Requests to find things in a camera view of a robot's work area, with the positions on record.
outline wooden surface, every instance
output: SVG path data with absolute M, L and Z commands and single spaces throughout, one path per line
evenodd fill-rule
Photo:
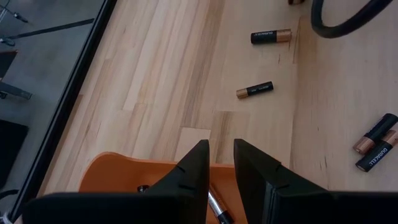
M 367 1 L 327 1 L 344 21 Z M 398 152 L 370 173 L 351 146 L 398 114 L 398 3 L 347 37 L 310 29 L 310 2 L 119 0 L 41 193 L 76 191 L 101 152 L 177 161 L 208 138 L 211 162 L 233 163 L 243 138 L 329 189 L 398 190 Z M 253 46 L 252 32 L 291 28 L 290 43 Z M 238 100 L 236 90 L 275 90 Z

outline black tube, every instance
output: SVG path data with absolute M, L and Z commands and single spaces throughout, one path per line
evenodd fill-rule
M 323 1 L 324 0 L 313 0 L 311 23 L 312 29 L 318 35 L 329 39 L 342 37 L 354 32 L 371 21 L 392 2 L 392 0 L 371 0 L 357 14 L 348 19 L 346 22 L 338 26 L 327 27 L 322 21 Z

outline floor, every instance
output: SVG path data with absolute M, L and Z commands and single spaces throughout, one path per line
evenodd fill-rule
M 363 5 L 328 1 L 325 21 L 343 22 Z M 351 148 L 384 113 L 398 114 L 398 2 L 334 40 L 313 33 L 309 9 L 308 1 L 119 0 L 41 193 L 77 191 L 107 151 L 177 161 L 209 139 L 211 162 L 232 164 L 235 138 L 324 188 L 398 190 L 397 151 L 366 174 Z M 290 43 L 250 43 L 252 32 L 285 28 Z M 236 90 L 267 81 L 273 92 L 237 99 Z
M 94 0 L 12 0 L 9 8 L 28 18 L 30 24 L 7 16 L 0 24 L 0 35 L 16 35 L 94 18 L 100 6 L 101 2 Z M 7 184 L 1 190 L 22 187 L 90 29 L 91 24 L 17 39 L 13 48 L 0 44 L 0 51 L 19 51 L 3 82 L 33 93 L 29 101 L 10 95 L 0 100 L 0 119 L 30 128 Z M 6 211 L 14 200 L 13 197 L 1 200 L 0 211 Z

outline orange tray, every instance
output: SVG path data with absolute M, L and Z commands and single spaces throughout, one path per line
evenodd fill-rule
M 79 192 L 137 192 L 140 185 L 154 185 L 175 162 L 133 159 L 113 152 L 98 155 L 84 174 Z M 247 223 L 233 166 L 210 166 L 210 183 L 223 199 L 235 223 Z M 206 222 L 218 224 L 209 205 Z

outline wooden table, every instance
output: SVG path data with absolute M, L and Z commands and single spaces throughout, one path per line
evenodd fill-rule
M 366 0 L 326 1 L 325 21 Z M 75 191 L 101 152 L 179 160 L 209 139 L 211 161 L 233 163 L 243 138 L 333 190 L 398 190 L 398 151 L 370 173 L 351 146 L 398 114 L 398 2 L 355 33 L 316 36 L 310 2 L 119 0 L 41 193 Z M 253 46 L 252 32 L 291 28 L 290 43 Z M 273 81 L 272 93 L 235 91 Z

